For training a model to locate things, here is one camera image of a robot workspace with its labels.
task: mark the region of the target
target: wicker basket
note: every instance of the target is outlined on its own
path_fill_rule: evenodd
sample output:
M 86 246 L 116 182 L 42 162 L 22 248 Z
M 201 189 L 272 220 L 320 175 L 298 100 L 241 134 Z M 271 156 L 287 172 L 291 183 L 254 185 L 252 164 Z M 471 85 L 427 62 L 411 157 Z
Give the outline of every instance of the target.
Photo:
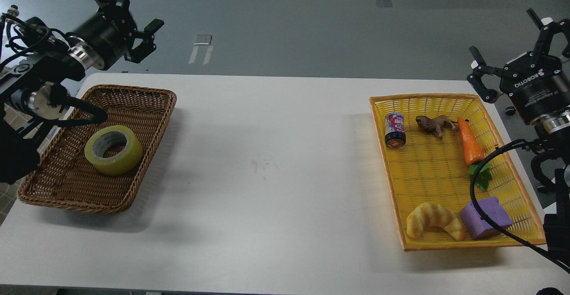
M 469 119 L 477 141 L 483 147 L 485 155 L 488 155 L 504 143 L 479 97 L 470 94 L 409 94 L 372 97 L 370 105 L 376 122 L 399 238 L 405 251 L 520 245 L 504 234 L 485 240 L 472 240 L 468 234 L 461 242 L 456 242 L 443 230 L 431 228 L 419 240 L 405 234 L 408 214 L 422 202 L 436 202 L 450 208 L 460 217 L 460 210 L 471 200 L 468 168 L 459 135 L 450 129 L 444 129 L 444 138 L 440 141 L 419 129 L 415 117 L 447 115 L 452 120 L 457 120 L 458 117 Z M 399 149 L 387 148 L 384 142 L 384 118 L 392 111 L 399 111 L 404 116 L 407 140 Z M 542 223 L 510 157 L 501 155 L 490 163 L 493 180 L 487 192 L 476 188 L 477 199 L 497 196 L 514 222 L 508 229 L 509 232 L 533 244 L 544 244 L 546 241 Z
M 176 95 L 170 90 L 118 85 L 90 88 L 83 100 L 104 109 L 100 125 L 60 129 L 41 157 L 39 169 L 28 175 L 18 198 L 27 204 L 80 212 L 116 213 L 129 208 L 167 128 Z M 69 119 L 86 118 L 74 110 Z M 123 125 L 132 129 L 143 149 L 140 163 L 125 174 L 108 177 L 85 158 L 83 148 L 99 129 Z

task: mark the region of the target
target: orange carrot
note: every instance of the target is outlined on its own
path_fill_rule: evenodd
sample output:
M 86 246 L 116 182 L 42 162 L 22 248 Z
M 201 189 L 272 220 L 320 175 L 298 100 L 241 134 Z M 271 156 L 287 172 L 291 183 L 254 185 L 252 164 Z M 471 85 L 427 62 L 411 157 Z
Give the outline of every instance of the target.
M 480 162 L 485 159 L 483 149 L 477 142 L 469 123 L 465 119 L 459 117 L 457 125 L 460 127 L 461 141 L 464 146 L 464 157 L 467 166 Z

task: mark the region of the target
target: yellow plastic basket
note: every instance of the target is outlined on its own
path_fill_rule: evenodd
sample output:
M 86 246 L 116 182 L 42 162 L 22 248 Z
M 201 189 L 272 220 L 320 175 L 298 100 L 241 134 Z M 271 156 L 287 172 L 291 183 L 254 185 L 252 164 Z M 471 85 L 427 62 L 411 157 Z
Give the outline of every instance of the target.
M 460 218 L 459 212 L 471 200 L 468 167 L 465 165 L 460 136 L 451 129 L 444 129 L 444 138 L 440 141 L 418 127 L 415 122 L 417 115 L 430 118 L 447 115 L 451 120 L 458 117 L 469 119 L 469 125 L 485 155 L 495 147 L 504 145 L 478 96 L 407 94 L 371 97 L 370 106 L 376 122 L 399 238 L 405 251 L 520 246 L 504 234 L 485 240 L 473 240 L 468 234 L 464 241 L 456 242 L 438 228 L 427 229 L 421 239 L 410 238 L 405 233 L 408 214 L 422 202 L 441 204 Z M 384 118 L 393 111 L 403 114 L 406 131 L 406 144 L 397 149 L 387 147 L 384 141 Z M 510 157 L 503 154 L 490 164 L 493 179 L 487 192 L 476 188 L 477 199 L 497 196 L 514 223 L 508 231 L 535 245 L 545 244 L 540 218 Z

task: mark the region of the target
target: brown wicker basket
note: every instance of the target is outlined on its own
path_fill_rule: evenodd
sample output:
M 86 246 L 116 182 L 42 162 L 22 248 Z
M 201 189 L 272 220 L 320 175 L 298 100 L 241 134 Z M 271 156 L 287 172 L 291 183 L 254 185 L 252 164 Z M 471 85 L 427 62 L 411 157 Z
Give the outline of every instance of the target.
M 104 109 L 109 115 L 108 120 L 100 125 L 60 129 L 41 156 L 39 169 L 29 174 L 20 186 L 18 198 L 22 202 L 110 214 L 126 210 L 134 201 L 167 128 L 176 103 L 175 93 L 163 89 L 98 85 L 90 88 L 83 100 Z M 87 117 L 87 113 L 76 109 L 69 119 Z M 112 125 L 132 129 L 143 149 L 138 166 L 115 177 L 99 173 L 83 153 L 91 135 Z

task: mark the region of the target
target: black cable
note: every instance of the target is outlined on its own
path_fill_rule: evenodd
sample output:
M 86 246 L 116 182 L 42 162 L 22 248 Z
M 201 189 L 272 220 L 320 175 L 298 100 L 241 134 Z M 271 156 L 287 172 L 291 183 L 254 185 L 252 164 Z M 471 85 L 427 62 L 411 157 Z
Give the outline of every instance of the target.
M 10 28 L 12 28 L 12 21 L 8 21 L 6 23 L 6 37 L 8 37 L 8 39 L 12 38 L 12 32 Z
M 18 29 L 14 29 L 14 31 L 16 32 L 16 34 L 20 37 L 23 37 L 23 33 L 21 33 Z
M 65 42 L 67 42 L 67 45 L 69 46 L 69 41 L 67 41 L 67 37 L 65 36 L 65 33 L 63 33 L 63 31 L 56 29 L 56 28 L 49 28 L 51 29 L 52 32 L 57 32 L 59 33 L 59 35 L 61 35 L 61 37 L 63 38 L 63 40 L 65 40 Z
M 72 106 L 75 108 L 79 108 L 91 114 L 91 116 L 89 116 L 87 119 L 67 119 L 62 121 L 57 120 L 53 124 L 59 127 L 84 126 L 84 125 L 91 125 L 94 123 L 99 124 L 106 122 L 108 118 L 104 110 L 93 105 L 92 103 L 80 100 L 79 98 L 65 96 L 65 98 L 59 98 L 59 100 L 55 102 L 57 104 L 62 104 L 65 106 Z
M 6 21 L 6 19 L 4 18 L 4 15 L 0 16 L 0 36 L 2 36 L 2 38 L 4 38 L 4 22 Z M 0 43 L 0 58 L 2 58 L 2 43 Z
M 495 151 L 490 153 L 487 157 L 485 157 L 485 159 L 483 159 L 483 161 L 481 161 L 479 163 L 479 165 L 477 166 L 477 168 L 475 170 L 475 173 L 473 174 L 473 178 L 471 180 L 471 183 L 469 185 L 469 194 L 471 195 L 471 201 L 473 202 L 473 207 L 475 208 L 475 210 L 477 210 L 477 212 L 481 216 L 481 219 L 485 220 L 485 222 L 487 222 L 492 228 L 495 228 L 499 232 L 505 234 L 506 236 L 509 236 L 510 238 L 516 240 L 517 242 L 523 244 L 524 246 L 531 248 L 533 251 L 539 253 L 540 255 L 545 257 L 547 260 L 553 262 L 554 264 L 558 265 L 560 268 L 564 269 L 564 271 L 566 271 L 566 273 L 570 274 L 570 267 L 568 267 L 565 264 L 563 264 L 562 262 L 550 257 L 550 255 L 548 254 L 548 251 L 543 250 L 542 248 L 529 243 L 527 240 L 524 240 L 515 234 L 507 232 L 507 230 L 505 230 L 505 228 L 502 228 L 499 224 L 497 224 L 495 221 L 493 221 L 489 217 L 489 215 L 486 214 L 486 212 L 481 208 L 481 206 L 479 205 L 479 202 L 477 202 L 477 199 L 475 197 L 475 184 L 477 181 L 477 177 L 478 177 L 479 173 L 481 172 L 481 170 L 483 169 L 483 167 L 489 161 L 491 161 L 491 159 L 493 159 L 499 155 L 502 155 L 509 150 L 525 147 L 526 145 L 527 145 L 527 141 L 525 141 L 524 139 L 517 139 L 515 141 L 511 141 L 507 145 L 504 145 L 503 147 L 497 148 Z
M 43 36 L 41 36 L 41 38 L 39 38 L 39 40 L 37 40 L 37 42 L 35 42 L 33 45 L 31 45 L 28 48 L 23 49 L 22 51 L 20 51 L 16 54 L 13 54 L 12 56 L 9 56 L 8 58 L 6 58 L 6 60 L 4 60 L 3 62 L 0 63 L 0 70 L 2 70 L 12 60 L 14 60 L 20 56 L 24 56 L 24 54 L 26 54 L 27 52 L 33 51 L 39 44 L 41 44 L 43 41 L 45 41 L 45 40 L 47 40 L 47 38 L 49 38 L 49 36 L 51 35 L 51 29 L 49 29 L 48 27 L 42 27 L 42 26 L 38 26 L 38 28 L 45 28 L 45 34 Z
M 26 23 L 25 21 L 23 21 L 22 19 L 20 19 L 20 18 L 18 18 L 18 17 L 16 17 L 16 16 L 10 15 L 9 13 L 3 12 L 3 13 L 2 13 L 2 17 L 6 18 L 6 19 L 12 19 L 12 20 L 15 21 L 16 23 L 19 23 L 19 24 L 21 24 L 21 25 L 23 25 L 23 26 L 26 26 L 26 27 L 28 27 L 28 28 L 33 28 L 32 25 Z
M 17 53 L 20 50 L 26 49 L 26 47 L 16 44 L 16 40 L 22 40 L 22 39 L 23 39 L 22 37 L 16 36 L 8 40 L 8 46 L 10 47 L 10 49 L 12 49 L 13 52 Z

